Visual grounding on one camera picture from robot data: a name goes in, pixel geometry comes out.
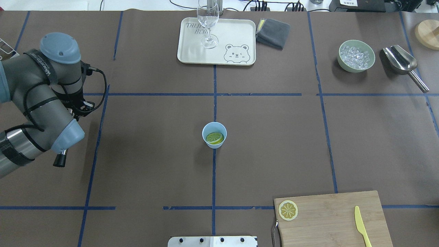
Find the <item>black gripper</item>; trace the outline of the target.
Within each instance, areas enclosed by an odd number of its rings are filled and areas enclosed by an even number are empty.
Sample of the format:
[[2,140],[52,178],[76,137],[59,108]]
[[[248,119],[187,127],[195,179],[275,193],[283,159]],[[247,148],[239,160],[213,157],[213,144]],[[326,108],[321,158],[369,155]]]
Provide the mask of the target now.
[[[76,121],[79,121],[80,117],[86,117],[93,111],[97,110],[104,102],[105,95],[108,90],[107,78],[102,70],[93,67],[88,63],[84,63],[83,61],[80,61],[80,65],[81,65],[81,75],[78,81],[75,82],[75,85],[78,85],[80,87],[76,92],[67,94],[68,102],[70,105],[69,108],[72,110],[73,118]],[[103,80],[104,80],[104,92],[100,103],[97,105],[92,101],[85,100],[83,93],[83,86],[85,84],[86,77],[91,76],[93,72],[100,73],[103,76]]]

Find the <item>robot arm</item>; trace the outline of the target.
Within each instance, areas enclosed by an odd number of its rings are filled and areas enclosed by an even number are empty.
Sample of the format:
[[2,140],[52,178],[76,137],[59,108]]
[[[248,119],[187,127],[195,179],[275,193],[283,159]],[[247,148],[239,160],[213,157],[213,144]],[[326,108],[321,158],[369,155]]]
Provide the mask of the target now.
[[1,177],[52,150],[53,165],[64,167],[67,151],[85,133],[80,117],[99,104],[84,98],[83,86],[100,69],[81,60],[77,41],[66,33],[46,34],[39,49],[1,61],[1,103],[13,102],[26,122],[1,132]]

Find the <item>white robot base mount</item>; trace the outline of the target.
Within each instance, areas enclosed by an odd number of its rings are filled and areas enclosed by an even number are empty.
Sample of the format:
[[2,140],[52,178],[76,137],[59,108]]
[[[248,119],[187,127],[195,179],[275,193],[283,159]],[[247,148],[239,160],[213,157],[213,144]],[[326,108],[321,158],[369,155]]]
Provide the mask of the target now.
[[257,247],[255,236],[175,236],[168,247]]

